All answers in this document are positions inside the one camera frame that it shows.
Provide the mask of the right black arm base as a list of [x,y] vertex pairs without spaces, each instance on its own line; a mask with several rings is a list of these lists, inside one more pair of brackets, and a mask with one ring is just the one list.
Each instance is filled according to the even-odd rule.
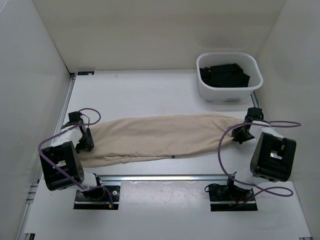
[[253,190],[212,183],[204,188],[211,212],[254,212],[258,210]]

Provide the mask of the beige trousers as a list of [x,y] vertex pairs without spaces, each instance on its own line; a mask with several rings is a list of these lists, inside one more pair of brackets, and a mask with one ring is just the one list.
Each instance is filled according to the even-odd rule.
[[242,120],[207,113],[129,117],[98,123],[91,127],[94,148],[78,157],[83,167],[189,158],[215,152],[218,144],[232,142],[227,128]]

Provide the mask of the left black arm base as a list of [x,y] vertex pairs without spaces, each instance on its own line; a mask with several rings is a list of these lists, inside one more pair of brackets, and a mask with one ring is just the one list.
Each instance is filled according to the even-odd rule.
[[92,189],[88,191],[77,190],[74,198],[73,208],[75,210],[118,210],[121,186],[105,185],[112,197],[112,205],[110,204],[110,196],[102,189]]

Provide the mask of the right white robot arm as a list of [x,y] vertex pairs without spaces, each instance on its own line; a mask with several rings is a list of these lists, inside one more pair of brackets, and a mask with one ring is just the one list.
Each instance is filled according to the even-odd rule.
[[257,145],[249,167],[233,173],[234,179],[227,180],[224,193],[230,200],[238,199],[264,182],[286,182],[292,173],[297,147],[295,140],[280,135],[264,120],[261,108],[249,108],[244,122],[254,124],[233,129],[233,141],[242,144],[256,139]]

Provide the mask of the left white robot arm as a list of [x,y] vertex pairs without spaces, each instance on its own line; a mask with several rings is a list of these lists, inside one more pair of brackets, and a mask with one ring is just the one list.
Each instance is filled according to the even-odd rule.
[[75,128],[55,138],[53,143],[41,149],[40,162],[47,188],[50,191],[76,188],[77,185],[68,177],[46,161],[46,156],[61,170],[65,171],[85,189],[80,193],[87,199],[99,201],[105,197],[105,188],[102,181],[94,173],[86,173],[79,159],[80,152],[90,152],[94,148],[94,140],[88,125],[84,125],[84,114],[80,111],[70,112],[68,122],[61,127],[61,131]]

